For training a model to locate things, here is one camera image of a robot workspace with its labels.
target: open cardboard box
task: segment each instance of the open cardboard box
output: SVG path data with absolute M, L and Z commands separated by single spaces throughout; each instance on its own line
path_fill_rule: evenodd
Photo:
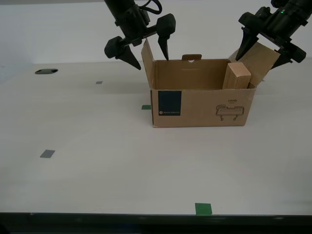
M 244 126 L 257 85 L 270 71 L 279 54 L 260 43 L 239 61 L 252 74 L 248 89 L 222 89 L 228 59 L 157 60 L 148 40 L 142 49 L 151 88 L 154 127 Z

